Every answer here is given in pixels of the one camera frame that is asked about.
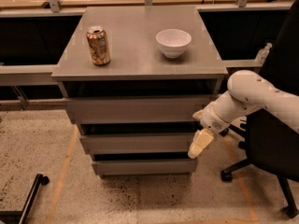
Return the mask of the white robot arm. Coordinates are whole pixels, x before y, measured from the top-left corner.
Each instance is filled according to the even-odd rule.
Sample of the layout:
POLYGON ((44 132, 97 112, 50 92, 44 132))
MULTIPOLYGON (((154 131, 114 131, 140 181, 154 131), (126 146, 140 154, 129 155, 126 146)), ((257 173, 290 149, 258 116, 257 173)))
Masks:
POLYGON ((264 109, 299 133, 299 97, 279 90, 271 82, 250 70, 233 73, 227 89, 215 101, 195 112, 192 117, 203 127, 197 131, 188 156, 196 159, 213 141, 215 133, 227 129, 237 118, 264 109))

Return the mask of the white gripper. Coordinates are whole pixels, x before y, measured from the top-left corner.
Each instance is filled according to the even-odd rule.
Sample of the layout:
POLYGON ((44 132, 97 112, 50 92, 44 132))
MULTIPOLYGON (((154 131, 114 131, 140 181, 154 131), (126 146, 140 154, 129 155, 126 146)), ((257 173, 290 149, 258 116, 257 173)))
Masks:
POLYGON ((191 159, 195 159, 213 141, 213 133, 219 133, 221 136, 225 136, 229 132, 229 123, 219 117, 212 103, 196 111, 192 117, 204 128, 203 130, 195 132, 189 147, 188 156, 191 159))

